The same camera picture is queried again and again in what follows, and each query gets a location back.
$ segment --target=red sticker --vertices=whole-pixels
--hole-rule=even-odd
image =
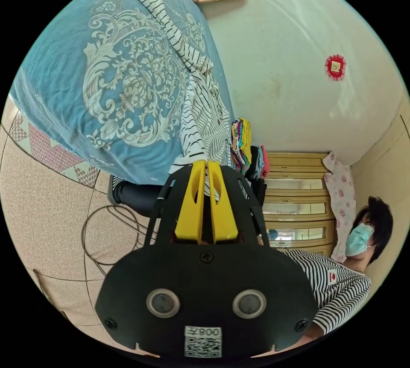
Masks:
[[[332,80],[343,80],[345,77],[346,60],[341,55],[333,55],[327,58],[326,73]]]

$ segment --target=blue blanket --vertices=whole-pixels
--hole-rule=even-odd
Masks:
[[[163,0],[189,45],[214,63],[234,121],[222,64],[199,7]],[[164,184],[182,153],[189,71],[137,0],[73,0],[47,26],[10,95],[40,130],[85,161],[139,184]]]

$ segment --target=striped shirt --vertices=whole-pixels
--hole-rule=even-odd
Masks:
[[[310,281],[319,311],[313,320],[325,334],[336,329],[366,299],[371,281],[322,254],[286,250],[284,254],[298,263]]]
[[[212,61],[190,46],[173,24],[162,0],[139,0],[160,23],[170,43],[190,71],[181,115],[180,137],[182,155],[169,170],[174,173],[182,166],[199,160],[211,160],[231,166],[231,122],[219,89],[212,79]],[[209,195],[208,174],[205,194]]]

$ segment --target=white wall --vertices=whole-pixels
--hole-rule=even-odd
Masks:
[[[357,209],[368,197],[379,196],[390,205],[393,235],[385,251],[366,269],[372,280],[368,299],[383,283],[396,261],[410,226],[410,102],[406,92],[393,124],[360,161],[352,166]]]
[[[234,113],[269,151],[336,152],[357,162],[397,113],[403,83],[384,45],[343,0],[202,4]],[[341,82],[326,59],[347,62]]]

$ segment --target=surgical mask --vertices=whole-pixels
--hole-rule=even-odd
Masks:
[[[347,238],[346,257],[356,256],[364,253],[369,247],[374,247],[373,245],[367,245],[373,232],[373,227],[363,223],[354,228]]]

